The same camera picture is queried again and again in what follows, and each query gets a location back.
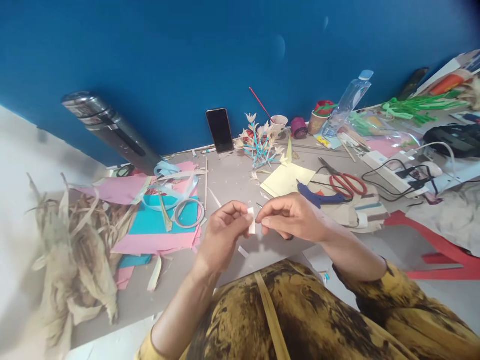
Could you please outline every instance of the dried corn husk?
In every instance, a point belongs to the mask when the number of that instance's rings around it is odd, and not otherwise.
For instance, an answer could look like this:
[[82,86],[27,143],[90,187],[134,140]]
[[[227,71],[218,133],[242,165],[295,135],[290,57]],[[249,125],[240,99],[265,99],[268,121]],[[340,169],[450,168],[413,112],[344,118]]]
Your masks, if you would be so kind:
[[110,323],[118,316],[113,274],[121,259],[111,249],[129,232],[138,205],[109,205],[82,195],[69,205],[69,187],[60,201],[42,196],[30,175],[38,201],[35,218],[42,256],[34,270],[46,267],[40,307],[48,329],[47,355],[58,358],[70,349],[72,328],[98,316],[106,307]]

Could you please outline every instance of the plastic bottle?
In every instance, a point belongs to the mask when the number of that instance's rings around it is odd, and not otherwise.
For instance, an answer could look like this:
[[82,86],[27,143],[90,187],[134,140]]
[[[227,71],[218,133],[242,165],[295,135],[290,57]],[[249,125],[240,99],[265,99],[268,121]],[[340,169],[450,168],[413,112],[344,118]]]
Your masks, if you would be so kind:
[[340,128],[347,122],[352,111],[357,107],[370,86],[372,86],[369,80],[373,74],[374,72],[371,70],[363,70],[358,79],[354,79],[348,85],[338,106],[333,110],[330,118],[321,130],[323,136],[331,138],[337,135]]

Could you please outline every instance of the person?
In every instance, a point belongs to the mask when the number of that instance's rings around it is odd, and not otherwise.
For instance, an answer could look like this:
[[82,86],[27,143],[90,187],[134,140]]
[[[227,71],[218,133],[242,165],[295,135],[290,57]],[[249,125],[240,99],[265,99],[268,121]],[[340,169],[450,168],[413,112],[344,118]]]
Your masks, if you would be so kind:
[[256,222],[320,244],[360,312],[288,259],[218,288],[254,219],[231,201],[209,220],[193,267],[136,354],[150,359],[480,359],[480,340],[450,309],[299,193]]

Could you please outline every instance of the smartphone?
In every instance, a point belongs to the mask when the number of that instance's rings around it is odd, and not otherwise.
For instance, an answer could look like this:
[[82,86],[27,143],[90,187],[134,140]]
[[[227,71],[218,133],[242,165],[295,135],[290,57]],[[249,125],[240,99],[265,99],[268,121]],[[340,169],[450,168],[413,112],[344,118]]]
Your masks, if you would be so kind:
[[220,154],[232,151],[234,149],[234,141],[232,140],[227,109],[208,110],[205,114],[216,152]]

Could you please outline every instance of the black thermos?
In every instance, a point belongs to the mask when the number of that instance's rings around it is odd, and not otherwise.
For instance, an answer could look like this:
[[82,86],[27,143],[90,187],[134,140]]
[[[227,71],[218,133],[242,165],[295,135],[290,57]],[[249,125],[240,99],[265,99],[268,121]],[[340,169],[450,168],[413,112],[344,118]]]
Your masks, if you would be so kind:
[[88,131],[114,148],[117,153],[147,175],[162,157],[147,144],[129,122],[98,95],[89,91],[65,95],[61,104],[72,112]]

